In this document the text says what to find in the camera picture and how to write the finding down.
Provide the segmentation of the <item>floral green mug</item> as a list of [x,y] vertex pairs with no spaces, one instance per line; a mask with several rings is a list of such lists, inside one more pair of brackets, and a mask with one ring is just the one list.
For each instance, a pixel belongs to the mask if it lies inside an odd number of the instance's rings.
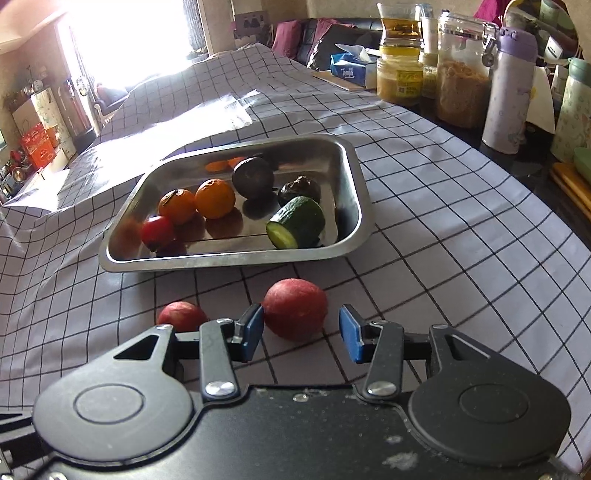
[[570,58],[563,101],[551,153],[572,163],[576,148],[590,147],[590,63]]

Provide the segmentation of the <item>magenta cushion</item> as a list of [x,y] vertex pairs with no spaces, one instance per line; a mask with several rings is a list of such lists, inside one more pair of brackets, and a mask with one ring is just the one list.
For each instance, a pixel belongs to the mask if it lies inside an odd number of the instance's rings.
[[274,36],[273,47],[271,49],[276,54],[294,59],[297,57],[297,49],[300,42],[301,21],[283,21],[276,25],[276,35]]

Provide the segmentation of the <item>black sofa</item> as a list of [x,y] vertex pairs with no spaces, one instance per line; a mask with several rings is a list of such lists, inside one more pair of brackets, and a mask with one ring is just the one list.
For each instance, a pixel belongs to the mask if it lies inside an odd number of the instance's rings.
[[379,19],[309,18],[277,24],[271,49],[308,69],[328,71],[331,56],[342,53],[338,44],[378,49],[381,38]]

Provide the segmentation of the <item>blue tissue box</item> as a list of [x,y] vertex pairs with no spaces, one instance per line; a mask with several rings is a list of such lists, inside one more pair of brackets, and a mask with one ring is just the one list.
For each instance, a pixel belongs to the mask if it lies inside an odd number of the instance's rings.
[[379,50],[360,45],[335,45],[339,53],[331,55],[331,73],[365,90],[377,89]]

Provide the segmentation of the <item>glass clip-top jar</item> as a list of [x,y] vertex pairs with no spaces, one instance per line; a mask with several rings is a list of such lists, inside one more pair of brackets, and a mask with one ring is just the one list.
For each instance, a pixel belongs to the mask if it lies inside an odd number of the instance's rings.
[[465,129],[484,124],[489,105],[498,27],[444,11],[438,20],[436,113]]

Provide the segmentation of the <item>lilac thermos bottle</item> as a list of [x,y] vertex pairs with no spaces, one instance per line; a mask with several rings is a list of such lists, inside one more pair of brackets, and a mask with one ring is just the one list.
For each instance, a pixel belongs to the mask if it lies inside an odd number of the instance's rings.
[[538,47],[524,30],[502,27],[482,142],[506,155],[519,151],[530,104]]

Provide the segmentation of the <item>red gift box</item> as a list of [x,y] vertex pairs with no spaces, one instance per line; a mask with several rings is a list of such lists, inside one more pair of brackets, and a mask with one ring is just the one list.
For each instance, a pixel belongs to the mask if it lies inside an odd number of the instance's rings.
[[54,127],[46,129],[37,123],[21,137],[21,146],[35,169],[43,169],[55,159],[58,146],[56,130]]

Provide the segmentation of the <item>red tomato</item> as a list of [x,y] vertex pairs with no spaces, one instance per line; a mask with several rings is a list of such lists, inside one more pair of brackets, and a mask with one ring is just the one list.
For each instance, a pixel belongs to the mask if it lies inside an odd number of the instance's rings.
[[173,224],[164,216],[149,217],[140,229],[142,243],[152,252],[168,246],[176,239]]

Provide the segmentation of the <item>orange mandarin with stem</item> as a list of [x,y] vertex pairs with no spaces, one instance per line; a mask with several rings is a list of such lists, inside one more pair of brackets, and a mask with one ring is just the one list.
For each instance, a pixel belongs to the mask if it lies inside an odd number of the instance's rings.
[[197,213],[194,194],[186,189],[167,192],[158,203],[158,214],[173,225],[183,225]]

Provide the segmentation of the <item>cut green cucumber piece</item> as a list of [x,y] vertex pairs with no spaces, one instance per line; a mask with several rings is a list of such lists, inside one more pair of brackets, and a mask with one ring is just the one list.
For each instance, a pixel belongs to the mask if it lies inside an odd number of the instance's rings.
[[266,235],[276,249],[315,247],[325,229],[325,214],[318,202],[297,196],[266,222]]

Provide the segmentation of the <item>plastic cup with tea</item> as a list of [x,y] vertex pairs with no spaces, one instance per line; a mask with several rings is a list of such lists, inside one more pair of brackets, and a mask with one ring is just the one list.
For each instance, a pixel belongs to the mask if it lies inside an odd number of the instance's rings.
[[382,23],[382,45],[419,42],[422,39],[421,7],[417,3],[377,4]]

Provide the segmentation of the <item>checkered white tablecloth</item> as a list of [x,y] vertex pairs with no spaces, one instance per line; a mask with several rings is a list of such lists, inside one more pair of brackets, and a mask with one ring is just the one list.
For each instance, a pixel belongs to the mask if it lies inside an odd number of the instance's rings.
[[[301,264],[108,273],[103,230],[160,159],[240,141],[329,133],[356,149],[375,223],[361,248]],[[151,327],[168,303],[235,317],[283,278],[325,290],[325,330],[304,344],[266,333],[243,384],[360,380],[338,310],[447,323],[542,375],[568,398],[560,455],[590,461],[590,251],[517,178],[457,135],[369,93],[348,93],[264,47],[137,87],[60,188],[1,211],[1,404],[49,385]]]

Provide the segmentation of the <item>black cushion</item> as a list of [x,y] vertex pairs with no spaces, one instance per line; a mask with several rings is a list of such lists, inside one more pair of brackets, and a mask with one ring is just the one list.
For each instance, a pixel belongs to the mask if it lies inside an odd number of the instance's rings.
[[378,49],[382,33],[379,30],[352,28],[341,24],[332,24],[327,32],[315,40],[308,56],[307,67],[315,71],[328,71],[331,68],[331,57],[342,54],[339,45],[363,46]]

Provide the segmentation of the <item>dark purple plum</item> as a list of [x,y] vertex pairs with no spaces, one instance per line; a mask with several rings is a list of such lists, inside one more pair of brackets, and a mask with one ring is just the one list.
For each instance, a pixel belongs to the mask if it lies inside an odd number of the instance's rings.
[[262,157],[249,157],[235,166],[231,181],[245,199],[263,198],[273,193],[273,168]]

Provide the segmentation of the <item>yellow lidded jar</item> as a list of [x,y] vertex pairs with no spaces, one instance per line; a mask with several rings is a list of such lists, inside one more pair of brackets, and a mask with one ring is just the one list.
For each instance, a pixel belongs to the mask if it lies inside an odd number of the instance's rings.
[[421,49],[410,45],[383,44],[377,59],[377,95],[405,107],[422,98],[424,65]]

